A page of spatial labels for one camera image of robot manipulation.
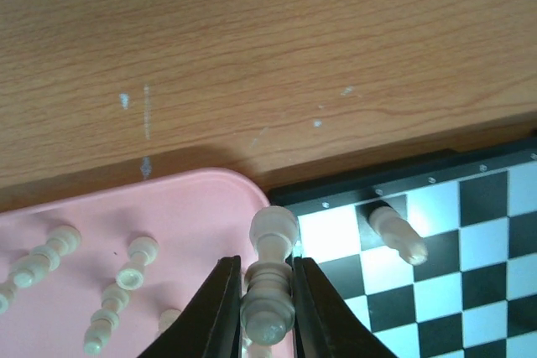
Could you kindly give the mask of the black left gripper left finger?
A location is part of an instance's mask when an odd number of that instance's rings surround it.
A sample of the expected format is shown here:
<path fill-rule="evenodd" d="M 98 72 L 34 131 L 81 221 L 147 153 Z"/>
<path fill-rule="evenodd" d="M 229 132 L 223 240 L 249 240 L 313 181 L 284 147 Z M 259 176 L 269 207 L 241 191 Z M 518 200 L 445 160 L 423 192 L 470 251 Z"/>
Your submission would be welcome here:
<path fill-rule="evenodd" d="M 239 357 L 241 291 L 241 258 L 221 258 L 178 319 L 140 358 Z"/>

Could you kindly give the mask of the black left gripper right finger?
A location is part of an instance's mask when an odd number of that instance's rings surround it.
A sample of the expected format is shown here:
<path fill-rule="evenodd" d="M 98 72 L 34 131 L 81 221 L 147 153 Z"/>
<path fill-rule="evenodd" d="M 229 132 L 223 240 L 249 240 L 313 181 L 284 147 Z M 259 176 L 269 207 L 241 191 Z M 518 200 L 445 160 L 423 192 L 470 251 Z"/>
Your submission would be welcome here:
<path fill-rule="evenodd" d="M 296 357 L 393 357 L 345 304 L 318 264 L 292 259 Z"/>

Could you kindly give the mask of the white bishop chess piece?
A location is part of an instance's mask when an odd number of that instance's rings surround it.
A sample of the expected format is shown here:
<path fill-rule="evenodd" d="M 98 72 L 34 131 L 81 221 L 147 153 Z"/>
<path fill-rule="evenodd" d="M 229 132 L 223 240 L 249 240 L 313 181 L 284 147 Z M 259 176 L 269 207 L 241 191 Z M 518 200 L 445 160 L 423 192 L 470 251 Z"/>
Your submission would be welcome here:
<path fill-rule="evenodd" d="M 286 259 L 299 238 L 298 222 L 284 207 L 265 207 L 253 217 L 249 236 L 258 260 L 245 273 L 241 324 L 253 343 L 277 345 L 295 323 L 292 268 Z"/>

